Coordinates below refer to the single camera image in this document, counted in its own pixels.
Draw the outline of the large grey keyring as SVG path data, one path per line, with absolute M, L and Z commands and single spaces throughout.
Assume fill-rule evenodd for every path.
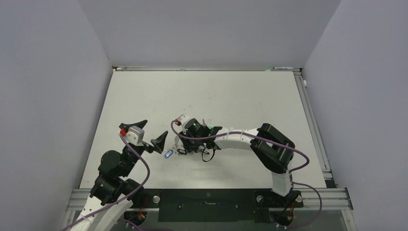
M 192 155 L 193 153 L 198 153 L 199 146 L 196 141 L 182 138 L 176 134 L 172 149 L 174 149 L 178 155 Z

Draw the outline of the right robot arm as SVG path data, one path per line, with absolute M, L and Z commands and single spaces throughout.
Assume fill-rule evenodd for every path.
M 233 129 L 209 127 L 195 118 L 177 118 L 173 125 L 181 127 L 178 133 L 185 153 L 224 149 L 247 150 L 253 152 L 263 166 L 272 174 L 272 200 L 278 206 L 301 203 L 299 192 L 293 190 L 292 160 L 294 143 L 274 128 L 264 123 L 254 129 Z

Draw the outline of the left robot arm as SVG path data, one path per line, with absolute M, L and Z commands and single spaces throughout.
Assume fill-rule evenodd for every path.
M 142 158 L 144 152 L 159 153 L 164 150 L 168 131 L 152 139 L 143 141 L 144 126 L 147 120 L 133 124 L 120 124 L 118 136 L 124 143 L 121 152 L 105 152 L 98 166 L 98 177 L 86 199 L 76 221 L 67 225 L 65 231 L 109 231 L 131 207 L 143 202 L 144 184 L 150 176 L 150 168 Z M 147 170 L 145 179 L 138 183 L 128 177 L 135 164 L 141 161 Z

